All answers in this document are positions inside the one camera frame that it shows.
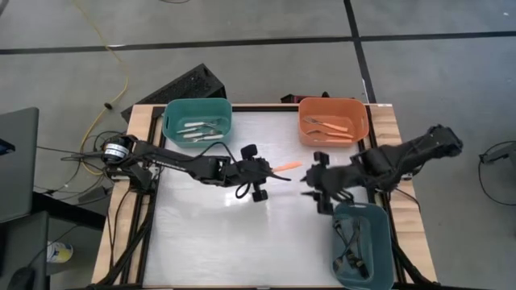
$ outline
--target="yellow cable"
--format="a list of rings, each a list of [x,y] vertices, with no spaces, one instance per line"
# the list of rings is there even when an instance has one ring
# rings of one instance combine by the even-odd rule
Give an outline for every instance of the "yellow cable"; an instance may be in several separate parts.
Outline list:
[[[88,14],[86,13],[86,11],[84,11],[84,9],[82,9],[81,5],[79,4],[79,1],[78,0],[72,0],[73,2],[73,5],[75,5],[75,7],[77,7],[78,10],[81,11],[82,13],[82,16],[84,16],[84,18],[88,21],[88,23],[90,24],[90,26],[97,32],[97,35],[98,35],[98,38],[100,39],[100,41],[102,42],[102,45],[104,46],[104,48],[108,51],[108,52],[111,52],[111,54],[114,56],[114,58],[116,58],[116,60],[120,63],[120,66],[122,66],[122,69],[123,71],[125,72],[126,74],[126,83],[125,85],[123,86],[123,89],[120,91],[120,93],[115,97],[113,98],[109,103],[111,105],[113,105],[114,103],[116,103],[124,94],[125,92],[127,91],[127,86],[129,85],[129,71],[127,70],[127,66],[126,64],[123,62],[122,59],[120,59],[120,57],[109,47],[109,45],[107,44],[107,41],[106,39],[104,38],[104,36],[102,36],[102,33],[100,32],[100,30],[98,29],[98,27],[95,25],[95,23],[91,20],[91,18],[88,16]],[[89,126],[88,130],[86,131],[86,133],[84,134],[84,137],[82,137],[82,141],[81,141],[81,149],[80,149],[80,152],[83,152],[84,150],[84,144],[86,142],[86,140],[88,139],[88,136],[89,134],[91,134],[91,131],[95,128],[95,126],[97,125],[98,121],[101,119],[101,117],[104,115],[104,113],[107,111],[107,108],[104,108],[102,109],[102,111],[100,112],[100,114],[98,114],[98,116],[95,118],[94,122],[91,124],[91,126]],[[95,172],[94,170],[92,170],[91,168],[89,168],[86,164],[82,163],[82,166],[84,167],[84,169],[95,175],[95,176],[100,176],[102,175],[102,172]]]

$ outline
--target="concrete floor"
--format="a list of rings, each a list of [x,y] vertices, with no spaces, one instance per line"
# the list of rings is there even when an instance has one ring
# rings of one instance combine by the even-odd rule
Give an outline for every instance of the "concrete floor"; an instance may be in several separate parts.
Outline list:
[[[110,44],[351,34],[340,0],[81,3]],[[516,31],[516,4],[508,0],[352,0],[352,5],[361,35]],[[0,49],[91,45],[100,45],[98,37],[69,0],[10,1],[0,15]],[[415,179],[439,281],[514,288],[516,210],[483,196],[476,163],[490,145],[516,139],[516,38],[363,45],[377,101],[394,104],[404,139],[442,123],[465,144],[460,157],[430,162]],[[117,112],[200,63],[225,84],[232,102],[278,102],[287,93],[325,90],[365,101],[352,43],[146,50],[120,56],[130,70],[129,91],[96,131],[125,130]],[[123,81],[108,52],[2,55],[0,113],[37,106],[39,145],[77,150],[102,103],[118,93]],[[38,151],[37,185],[55,188],[67,179],[75,165],[59,157]],[[504,162],[485,169],[486,187],[496,198],[516,202],[510,194],[516,185],[512,170]],[[69,190],[81,190],[93,180],[82,172]],[[102,212],[106,203],[92,207]],[[53,222],[50,237],[67,228]],[[67,239],[80,254],[71,270],[52,276],[52,289],[89,283],[100,234],[73,233]]]

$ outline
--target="white container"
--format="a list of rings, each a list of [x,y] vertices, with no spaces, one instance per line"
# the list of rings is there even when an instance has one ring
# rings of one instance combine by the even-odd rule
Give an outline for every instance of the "white container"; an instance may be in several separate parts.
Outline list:
[[[65,263],[73,255],[73,247],[62,242],[47,242],[47,263]]]

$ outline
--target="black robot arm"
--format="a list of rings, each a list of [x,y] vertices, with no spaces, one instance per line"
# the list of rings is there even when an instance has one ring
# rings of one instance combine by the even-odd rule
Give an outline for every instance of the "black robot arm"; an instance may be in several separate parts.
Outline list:
[[[240,152],[243,159],[240,161],[236,161],[229,151],[230,156],[204,155],[204,152],[197,156],[188,156],[128,135],[108,143],[102,159],[108,175],[128,176],[131,186],[142,193],[154,191],[152,173],[148,170],[150,164],[186,172],[203,184],[221,187],[247,185],[243,194],[236,194],[237,198],[243,197],[252,185],[255,191],[252,194],[254,201],[268,199],[267,192],[260,189],[267,177],[290,180],[274,175],[264,158],[255,158],[258,151],[254,144],[242,148]]]
[[[346,166],[327,168],[328,155],[316,152],[318,164],[306,172],[306,183],[316,189],[309,193],[318,202],[318,211],[333,214],[330,199],[343,201],[347,188],[366,188],[391,191],[396,188],[403,175],[417,171],[428,160],[459,155],[462,141],[449,127],[431,127],[416,139],[397,146],[383,145],[354,155],[352,163]]]

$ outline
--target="wooden board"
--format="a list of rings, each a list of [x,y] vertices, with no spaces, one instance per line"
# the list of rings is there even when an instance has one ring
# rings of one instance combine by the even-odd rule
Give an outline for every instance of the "wooden board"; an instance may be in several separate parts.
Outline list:
[[[234,104],[233,106],[278,106],[289,107],[293,104]],[[163,105],[137,105],[133,107],[131,121],[127,128],[127,133],[135,135],[138,139],[145,140],[148,137],[148,132],[151,125],[152,109],[155,106]],[[402,142],[397,121],[394,114],[394,109],[391,105],[371,104],[372,123],[377,137],[378,145],[390,144],[397,145]],[[160,123],[156,126],[156,133],[154,144],[159,142]],[[113,197],[111,198],[109,215],[111,225],[114,225],[114,215],[116,209],[119,207],[120,200],[123,194],[127,191],[127,182],[120,182],[115,185]],[[414,188],[411,182],[401,182],[400,189],[414,194]],[[146,203],[142,208],[142,216],[146,212]],[[114,244],[115,261],[122,254],[127,245],[127,238],[129,229],[131,227],[131,218],[134,211],[135,195],[130,194],[126,197],[120,213],[117,225],[117,237]],[[435,269],[432,263],[430,251],[428,249],[427,237],[422,224],[421,215],[418,207],[411,200],[405,198],[400,194],[393,193],[391,200],[391,208],[393,211],[394,224],[397,231],[397,238],[401,248],[407,254],[412,263],[419,269],[419,271],[428,279],[436,280]],[[98,251],[97,262],[94,268],[94,275],[92,283],[101,280],[109,271],[110,263],[110,242],[108,234],[107,223],[102,234],[101,245]],[[136,281],[136,273],[138,269],[140,246],[136,249],[132,258],[131,270],[129,274],[129,283]]]

